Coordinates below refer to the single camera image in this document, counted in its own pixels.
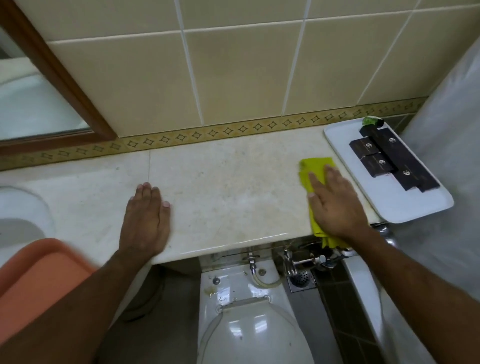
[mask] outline orange plastic tub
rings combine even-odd
[[[37,240],[21,249],[0,268],[0,344],[95,271],[57,239]]]

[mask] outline person's left hand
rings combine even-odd
[[[162,202],[158,187],[139,184],[130,198],[120,232],[119,252],[127,252],[146,263],[160,254],[170,235],[171,206]]]

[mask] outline toilet seat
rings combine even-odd
[[[197,364],[313,364],[296,320],[268,297],[251,298],[221,308],[198,351]]]

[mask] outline hand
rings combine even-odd
[[[313,217],[328,234],[351,240],[369,227],[351,183],[337,169],[325,165],[325,185],[309,173],[314,192],[308,194]]]
[[[152,188],[148,182],[139,184],[127,204],[119,252],[143,264],[160,254],[170,235],[170,210],[170,204],[162,202],[158,187]]]

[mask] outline floor drain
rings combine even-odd
[[[309,270],[300,272],[295,276],[288,277],[290,292],[309,290],[317,286],[315,278]]]

